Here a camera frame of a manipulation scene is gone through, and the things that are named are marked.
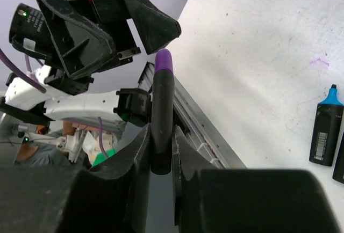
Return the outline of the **blue cap black highlighter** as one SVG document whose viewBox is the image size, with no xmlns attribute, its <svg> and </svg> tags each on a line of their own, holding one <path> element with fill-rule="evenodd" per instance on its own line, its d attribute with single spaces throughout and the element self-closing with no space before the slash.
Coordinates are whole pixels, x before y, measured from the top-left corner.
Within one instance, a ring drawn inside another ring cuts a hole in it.
<svg viewBox="0 0 344 233">
<path fill-rule="evenodd" d="M 343 117 L 343 103 L 338 100 L 337 92 L 337 86 L 333 84 L 316 109 L 309 161 L 323 166 L 333 165 Z"/>
</svg>

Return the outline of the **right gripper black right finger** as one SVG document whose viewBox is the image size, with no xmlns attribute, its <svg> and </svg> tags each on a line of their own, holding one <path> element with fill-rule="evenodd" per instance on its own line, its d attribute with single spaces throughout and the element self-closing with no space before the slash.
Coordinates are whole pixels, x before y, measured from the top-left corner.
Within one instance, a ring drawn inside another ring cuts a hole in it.
<svg viewBox="0 0 344 233">
<path fill-rule="evenodd" d="M 339 232 L 313 174 L 290 169 L 219 169 L 171 138 L 175 224 L 180 232 Z"/>
</svg>

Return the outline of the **purple cap black highlighter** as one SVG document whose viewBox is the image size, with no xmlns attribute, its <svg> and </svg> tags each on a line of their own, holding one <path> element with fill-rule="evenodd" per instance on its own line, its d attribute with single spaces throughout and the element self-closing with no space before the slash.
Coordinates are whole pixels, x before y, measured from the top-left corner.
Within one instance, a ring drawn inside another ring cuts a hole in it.
<svg viewBox="0 0 344 233">
<path fill-rule="evenodd" d="M 167 49 L 161 49 L 155 58 L 152 85 L 150 168 L 157 175 L 165 175 L 171 171 L 174 87 L 171 53 Z"/>
</svg>

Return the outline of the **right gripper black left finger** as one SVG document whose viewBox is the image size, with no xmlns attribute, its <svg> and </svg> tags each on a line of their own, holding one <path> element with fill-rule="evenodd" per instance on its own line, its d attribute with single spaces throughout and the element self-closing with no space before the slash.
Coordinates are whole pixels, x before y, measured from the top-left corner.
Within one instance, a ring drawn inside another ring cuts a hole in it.
<svg viewBox="0 0 344 233">
<path fill-rule="evenodd" d="M 1 232 L 144 232 L 150 134 L 90 170 L 1 167 Z"/>
</svg>

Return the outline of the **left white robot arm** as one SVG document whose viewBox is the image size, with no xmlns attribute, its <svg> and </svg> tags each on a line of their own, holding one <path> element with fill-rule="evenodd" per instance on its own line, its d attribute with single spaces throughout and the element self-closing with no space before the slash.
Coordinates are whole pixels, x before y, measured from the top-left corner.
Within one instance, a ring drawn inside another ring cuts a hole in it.
<svg viewBox="0 0 344 233">
<path fill-rule="evenodd" d="M 9 42 L 44 65 L 26 74 L 11 67 L 1 111 L 34 125 L 87 117 L 147 124 L 149 92 L 131 88 L 92 94 L 89 85 L 93 74 L 166 47 L 181 35 L 178 21 L 150 0 L 36 1 L 37 9 L 18 5 Z"/>
</svg>

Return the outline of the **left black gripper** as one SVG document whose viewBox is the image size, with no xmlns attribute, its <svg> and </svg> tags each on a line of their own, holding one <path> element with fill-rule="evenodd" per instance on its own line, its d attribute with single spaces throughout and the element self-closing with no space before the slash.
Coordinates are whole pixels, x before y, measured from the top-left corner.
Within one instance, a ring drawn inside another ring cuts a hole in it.
<svg viewBox="0 0 344 233">
<path fill-rule="evenodd" d="M 36 0 L 19 4 L 9 43 L 52 68 L 45 85 L 75 96 L 88 90 L 92 75 L 132 62 L 140 54 L 127 21 L 132 18 L 147 54 L 178 38 L 177 20 L 150 0 Z"/>
</svg>

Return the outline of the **pink cap black highlighter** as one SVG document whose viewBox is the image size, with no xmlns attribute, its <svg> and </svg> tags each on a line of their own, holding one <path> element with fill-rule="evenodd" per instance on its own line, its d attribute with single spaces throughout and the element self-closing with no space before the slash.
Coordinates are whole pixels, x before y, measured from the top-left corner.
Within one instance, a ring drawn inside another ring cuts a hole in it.
<svg viewBox="0 0 344 233">
<path fill-rule="evenodd" d="M 342 135 L 332 178 L 335 181 L 338 181 L 343 184 L 344 183 L 343 174 L 344 174 L 344 135 Z"/>
</svg>

